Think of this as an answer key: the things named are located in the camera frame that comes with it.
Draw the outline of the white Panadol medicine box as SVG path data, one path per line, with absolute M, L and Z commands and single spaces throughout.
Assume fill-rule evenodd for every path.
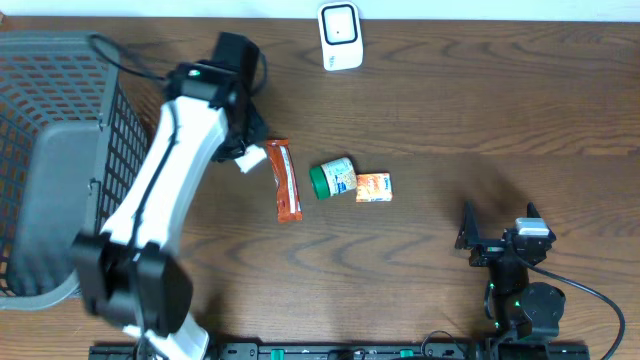
M 267 152 L 264 148 L 257 145 L 250 145 L 246 148 L 245 153 L 235 159 L 236 165 L 244 174 L 250 172 L 254 167 L 267 158 Z

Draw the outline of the orange snack bar wrapper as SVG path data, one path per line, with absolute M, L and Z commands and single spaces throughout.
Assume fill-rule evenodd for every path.
M 303 220 L 293 161 L 287 139 L 266 142 L 268 157 L 276 182 L 276 206 L 279 223 Z

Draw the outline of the green lid white jar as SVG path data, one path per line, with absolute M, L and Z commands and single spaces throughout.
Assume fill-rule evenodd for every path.
M 357 187 L 357 176 L 351 160 L 342 157 L 309 170 L 316 198 L 324 200 Z

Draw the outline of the orange white snack packet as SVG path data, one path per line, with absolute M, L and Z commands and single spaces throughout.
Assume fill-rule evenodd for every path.
M 389 173 L 357 176 L 356 201 L 358 203 L 390 202 L 392 199 L 393 190 Z

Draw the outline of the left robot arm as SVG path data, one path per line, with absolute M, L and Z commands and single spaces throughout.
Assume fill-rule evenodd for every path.
M 247 37 L 223 32 L 210 58 L 164 76 L 112 39 L 92 34 L 150 80 L 164 102 L 155 138 L 116 211 L 95 235 L 78 234 L 71 256 L 87 312 L 136 338 L 136 359 L 204 359 L 210 334 L 190 312 L 193 284 L 177 254 L 183 224 L 207 166 L 236 161 L 247 172 L 265 154 L 268 128 L 253 96 L 264 55 Z

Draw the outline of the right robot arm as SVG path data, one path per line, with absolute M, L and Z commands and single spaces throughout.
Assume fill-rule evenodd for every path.
M 500 238 L 480 235 L 472 204 L 463 207 L 455 247 L 470 252 L 469 265 L 486 267 L 485 312 L 496 333 L 473 346 L 470 359 L 550 359 L 559 335 L 566 297 L 544 282 L 531 282 L 529 270 L 546 259 L 556 240 L 533 204 Z

